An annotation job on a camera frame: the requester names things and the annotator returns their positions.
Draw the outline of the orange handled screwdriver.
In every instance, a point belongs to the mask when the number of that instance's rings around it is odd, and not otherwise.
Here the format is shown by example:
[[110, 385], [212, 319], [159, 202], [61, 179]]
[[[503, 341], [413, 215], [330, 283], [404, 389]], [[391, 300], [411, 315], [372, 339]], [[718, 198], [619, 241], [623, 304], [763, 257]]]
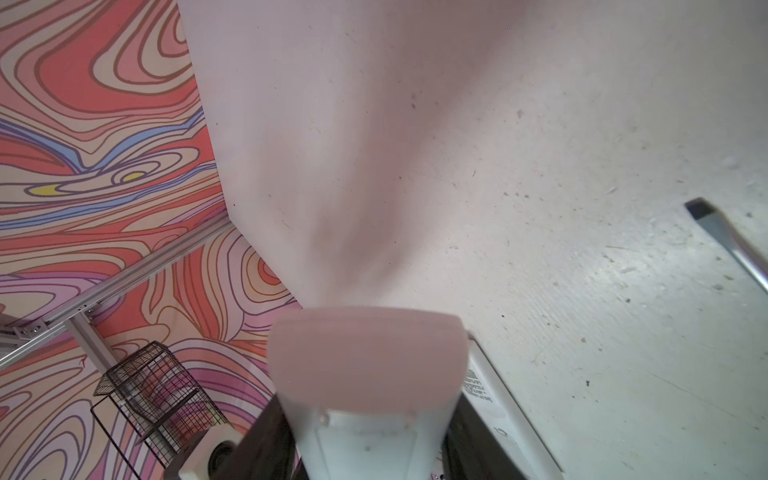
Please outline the orange handled screwdriver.
[[698, 197], [685, 202], [684, 206], [694, 221], [735, 259], [764, 292], [767, 292], [767, 257], [708, 200]]

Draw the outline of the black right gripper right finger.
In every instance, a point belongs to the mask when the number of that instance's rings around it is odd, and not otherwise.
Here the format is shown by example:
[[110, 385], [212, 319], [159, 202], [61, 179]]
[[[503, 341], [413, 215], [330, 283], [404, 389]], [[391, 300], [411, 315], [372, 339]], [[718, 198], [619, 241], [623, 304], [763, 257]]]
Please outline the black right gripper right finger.
[[442, 442], [442, 464], [450, 480], [525, 479], [464, 394]]

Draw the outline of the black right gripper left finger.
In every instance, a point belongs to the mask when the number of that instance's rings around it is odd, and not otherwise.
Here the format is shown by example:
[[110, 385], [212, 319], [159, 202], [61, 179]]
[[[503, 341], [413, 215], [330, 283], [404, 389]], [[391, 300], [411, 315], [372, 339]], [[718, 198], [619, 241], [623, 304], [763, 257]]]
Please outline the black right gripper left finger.
[[291, 479], [295, 455], [291, 428], [274, 395], [233, 453], [216, 470], [213, 479]]

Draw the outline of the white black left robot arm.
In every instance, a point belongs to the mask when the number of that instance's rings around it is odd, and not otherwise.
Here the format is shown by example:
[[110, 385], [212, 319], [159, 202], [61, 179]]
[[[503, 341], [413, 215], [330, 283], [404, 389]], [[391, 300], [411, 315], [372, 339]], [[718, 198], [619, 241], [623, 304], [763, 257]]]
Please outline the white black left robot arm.
[[165, 480], [209, 480], [227, 461], [244, 435], [230, 424], [193, 434], [165, 468]]

